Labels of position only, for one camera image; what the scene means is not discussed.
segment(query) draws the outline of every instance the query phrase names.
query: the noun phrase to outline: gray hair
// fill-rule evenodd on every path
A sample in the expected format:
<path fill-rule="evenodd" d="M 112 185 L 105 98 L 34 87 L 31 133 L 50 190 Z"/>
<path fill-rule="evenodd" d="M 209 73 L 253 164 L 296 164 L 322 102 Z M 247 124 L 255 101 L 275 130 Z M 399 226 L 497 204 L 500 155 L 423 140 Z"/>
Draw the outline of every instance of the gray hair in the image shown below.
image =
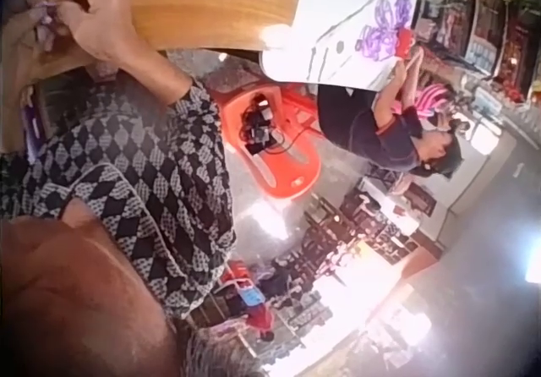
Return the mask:
<path fill-rule="evenodd" d="M 264 377 L 259 362 L 240 341 L 217 341 L 188 325 L 175 326 L 183 354 L 182 377 Z"/>

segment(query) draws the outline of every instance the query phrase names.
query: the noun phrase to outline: purple object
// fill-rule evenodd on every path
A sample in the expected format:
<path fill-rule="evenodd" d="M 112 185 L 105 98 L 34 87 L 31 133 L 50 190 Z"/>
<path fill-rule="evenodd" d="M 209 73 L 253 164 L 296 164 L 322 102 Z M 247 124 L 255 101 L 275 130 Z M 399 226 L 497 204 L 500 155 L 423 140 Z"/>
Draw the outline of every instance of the purple object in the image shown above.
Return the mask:
<path fill-rule="evenodd" d="M 355 50 L 376 62 L 393 57 L 396 53 L 398 30 L 407 26 L 411 13 L 410 0 L 396 0 L 394 12 L 389 0 L 378 0 L 374 11 L 377 26 L 364 26 L 355 43 Z"/>

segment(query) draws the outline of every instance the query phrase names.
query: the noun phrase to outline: orange chair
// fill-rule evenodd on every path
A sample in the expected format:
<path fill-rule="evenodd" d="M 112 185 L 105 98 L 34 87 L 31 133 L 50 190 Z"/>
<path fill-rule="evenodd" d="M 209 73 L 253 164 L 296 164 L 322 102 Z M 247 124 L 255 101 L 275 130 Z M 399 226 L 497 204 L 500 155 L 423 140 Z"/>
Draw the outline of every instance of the orange chair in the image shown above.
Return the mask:
<path fill-rule="evenodd" d="M 280 137 L 284 138 L 284 142 L 288 139 L 284 145 L 257 155 L 274 181 L 265 177 L 262 167 L 256 163 L 257 157 L 250 155 L 245 141 L 241 139 L 243 114 L 259 94 L 269 100 L 273 124 Z M 308 129 L 293 116 L 291 108 L 285 107 L 278 85 L 261 80 L 226 94 L 213 91 L 212 95 L 220 107 L 224 140 L 241 156 L 258 185 L 270 197 L 292 199 L 306 193 L 314 185 L 320 175 L 320 156 L 305 133 Z M 291 154 L 293 148 L 302 155 L 303 161 Z"/>
<path fill-rule="evenodd" d="M 305 96 L 300 93 L 304 84 L 289 83 L 281 87 L 281 96 L 284 100 L 285 113 L 297 121 L 307 133 L 325 139 L 320 130 L 314 128 L 318 122 L 318 106 L 314 96 Z"/>

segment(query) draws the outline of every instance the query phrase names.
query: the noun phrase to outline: bright light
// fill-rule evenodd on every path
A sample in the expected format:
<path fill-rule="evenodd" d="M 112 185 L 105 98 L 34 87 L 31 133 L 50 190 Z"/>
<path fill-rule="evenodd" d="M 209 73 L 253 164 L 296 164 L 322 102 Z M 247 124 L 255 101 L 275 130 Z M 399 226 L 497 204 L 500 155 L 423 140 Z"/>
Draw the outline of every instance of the bright light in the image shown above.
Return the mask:
<path fill-rule="evenodd" d="M 268 202 L 260 199 L 252 205 L 249 211 L 265 232 L 280 240 L 287 239 L 289 234 L 282 213 L 274 209 Z"/>
<path fill-rule="evenodd" d="M 541 284 L 541 243 L 536 246 L 530 256 L 525 279 L 527 282 Z"/>
<path fill-rule="evenodd" d="M 409 346 L 417 346 L 429 333 L 432 327 L 426 314 L 411 314 L 406 316 L 400 329 L 400 334 Z"/>
<path fill-rule="evenodd" d="M 472 146 L 484 156 L 492 153 L 500 138 L 484 125 L 478 125 L 472 137 Z"/>
<path fill-rule="evenodd" d="M 374 307 L 396 285 L 400 272 L 394 271 L 370 248 L 365 245 L 360 247 L 362 258 L 356 257 L 345 267 L 336 269 L 346 287 L 336 278 L 328 276 L 314 283 L 314 290 L 321 294 L 321 303 L 332 311 L 332 318 L 303 337 L 306 348 L 296 347 L 286 358 L 265 366 L 270 377 L 301 374 L 349 333 L 363 327 Z"/>
<path fill-rule="evenodd" d="M 291 26 L 278 24 L 266 26 L 260 34 L 260 39 L 270 49 L 284 47 L 289 40 Z"/>

